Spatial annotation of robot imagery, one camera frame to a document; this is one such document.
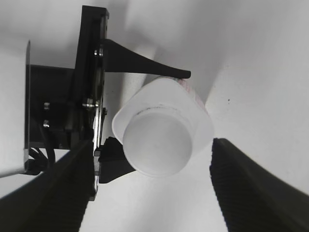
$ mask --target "bolt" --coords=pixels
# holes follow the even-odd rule
[[[93,100],[88,98],[87,101],[82,104],[82,106],[85,108],[96,108],[98,107],[98,101],[95,104],[93,104]]]
[[[100,57],[103,57],[103,48],[100,48],[100,49],[99,49],[99,56],[100,56]]]
[[[43,127],[49,128],[49,121],[48,120],[44,120]]]
[[[95,50],[94,54],[95,56],[99,55],[100,57],[103,57],[103,48],[100,48],[99,50]]]
[[[50,103],[49,102],[45,102],[44,103],[44,110],[49,110],[50,107]]]

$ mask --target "white wall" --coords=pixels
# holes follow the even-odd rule
[[[0,32],[29,37],[36,64],[73,68],[83,4],[109,9],[109,38],[191,70],[191,84],[208,97],[216,136],[309,193],[308,1],[6,0]],[[105,136],[112,134],[112,116],[144,79],[107,75]],[[173,177],[132,173],[100,185],[81,231],[226,231],[210,160],[209,146]],[[26,181],[20,175],[0,179],[0,193]]]

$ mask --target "black cable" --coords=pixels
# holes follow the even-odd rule
[[[56,161],[55,151],[53,146],[50,144],[49,131],[43,127],[42,123],[38,123],[41,136],[43,138],[43,143],[45,146],[46,154],[48,157],[48,168],[52,167]]]

